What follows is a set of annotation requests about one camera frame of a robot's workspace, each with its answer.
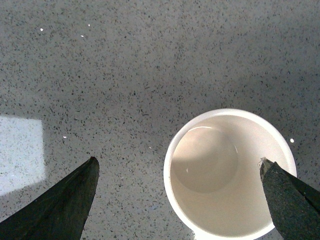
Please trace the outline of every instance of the cup rim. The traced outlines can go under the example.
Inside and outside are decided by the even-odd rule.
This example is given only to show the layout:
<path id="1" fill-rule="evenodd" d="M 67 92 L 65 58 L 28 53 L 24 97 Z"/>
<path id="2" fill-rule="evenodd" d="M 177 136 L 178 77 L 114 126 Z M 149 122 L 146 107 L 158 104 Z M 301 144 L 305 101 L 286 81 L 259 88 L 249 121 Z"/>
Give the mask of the cup rim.
<path id="1" fill-rule="evenodd" d="M 187 124 L 185 124 L 173 137 L 171 140 L 166 155 L 164 159 L 164 167 L 163 167 L 163 180 L 164 180 L 164 188 L 167 194 L 167 197 L 169 199 L 169 202 L 174 210 L 174 212 L 177 214 L 177 216 L 182 220 L 182 222 L 187 225 L 191 230 L 193 230 L 196 234 L 200 234 L 202 236 L 207 236 L 208 237 L 215 237 L 215 239 L 219 240 L 252 240 L 252 239 L 257 239 L 262 237 L 263 235 L 267 234 L 270 232 L 272 229 L 275 228 L 274 224 L 271 222 L 268 226 L 259 229 L 258 231 L 245 235 L 245 236 L 239 236 L 239 237 L 226 237 L 226 236 L 221 236 L 221 235 L 215 235 L 210 232 L 207 232 L 206 230 L 200 228 L 197 224 L 192 222 L 187 215 L 182 211 L 180 208 L 171 184 L 171 163 L 172 163 L 172 158 L 174 151 L 176 147 L 178 146 L 178 143 L 181 141 L 183 136 L 197 123 L 202 122 L 203 120 L 212 118 L 212 117 L 218 117 L 218 116 L 237 116 L 237 117 L 243 117 L 246 119 L 249 119 L 251 121 L 254 121 L 255 123 L 259 124 L 263 128 L 265 128 L 273 137 L 274 139 L 277 140 L 279 146 L 281 147 L 285 158 L 288 159 L 288 172 L 295 177 L 297 176 L 297 169 L 296 169 L 296 164 L 295 164 L 295 159 L 293 157 L 293 154 L 290 150 L 290 147 L 284 137 L 281 135 L 281 133 L 267 120 L 263 119 L 262 117 L 249 112 L 245 110 L 240 110 L 240 109 L 234 109 L 234 108 L 222 108 L 222 109 L 216 109 L 216 110 L 211 110 L 207 111 L 205 113 L 202 113 L 192 120 L 190 120 Z"/>

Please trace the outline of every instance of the speckled countertop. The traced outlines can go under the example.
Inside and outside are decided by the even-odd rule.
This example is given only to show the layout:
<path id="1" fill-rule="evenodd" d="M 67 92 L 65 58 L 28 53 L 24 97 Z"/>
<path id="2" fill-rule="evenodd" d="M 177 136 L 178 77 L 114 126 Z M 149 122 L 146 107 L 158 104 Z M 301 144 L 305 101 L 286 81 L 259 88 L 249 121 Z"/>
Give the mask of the speckled countertop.
<path id="1" fill-rule="evenodd" d="M 219 108 L 272 123 L 319 190 L 319 29 L 316 1 L 3 0 L 0 221 L 95 156 L 81 239 L 193 240 L 164 157 L 185 123 Z"/>

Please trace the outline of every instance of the quartz countertop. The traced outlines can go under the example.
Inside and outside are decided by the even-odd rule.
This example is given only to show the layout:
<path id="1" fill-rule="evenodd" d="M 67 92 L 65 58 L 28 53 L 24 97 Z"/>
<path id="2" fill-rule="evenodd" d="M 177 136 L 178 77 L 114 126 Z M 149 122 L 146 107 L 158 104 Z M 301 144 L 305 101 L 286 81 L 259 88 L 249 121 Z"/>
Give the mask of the quartz countertop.
<path id="1" fill-rule="evenodd" d="M 95 156 L 82 240 L 193 240 L 168 201 L 175 133 L 236 108 L 320 189 L 320 3 L 3 0 L 0 221 Z M 260 239 L 280 240 L 274 229 Z"/>

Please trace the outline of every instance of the white cup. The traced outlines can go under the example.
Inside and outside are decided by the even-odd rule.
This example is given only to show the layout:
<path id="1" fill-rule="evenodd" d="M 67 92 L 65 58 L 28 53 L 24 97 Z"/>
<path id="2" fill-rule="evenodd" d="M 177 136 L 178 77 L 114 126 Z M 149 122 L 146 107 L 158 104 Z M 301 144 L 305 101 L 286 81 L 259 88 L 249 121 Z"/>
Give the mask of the white cup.
<path id="1" fill-rule="evenodd" d="M 164 161 L 165 191 L 197 240 L 253 240 L 275 227 L 260 179 L 263 157 L 297 176 L 282 135 L 244 110 L 203 113 L 174 136 Z"/>

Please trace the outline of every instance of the white glint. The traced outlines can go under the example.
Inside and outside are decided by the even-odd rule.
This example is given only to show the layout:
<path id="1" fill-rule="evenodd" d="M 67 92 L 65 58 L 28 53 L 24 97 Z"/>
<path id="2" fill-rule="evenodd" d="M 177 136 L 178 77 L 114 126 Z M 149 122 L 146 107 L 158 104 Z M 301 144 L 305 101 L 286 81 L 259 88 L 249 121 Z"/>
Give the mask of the white glint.
<path id="1" fill-rule="evenodd" d="M 0 196 L 45 177 L 41 121 L 0 116 Z"/>
<path id="2" fill-rule="evenodd" d="M 197 127 L 191 128 L 188 132 L 195 130 L 195 129 L 212 129 L 212 127 L 210 127 L 210 126 L 197 126 Z"/>

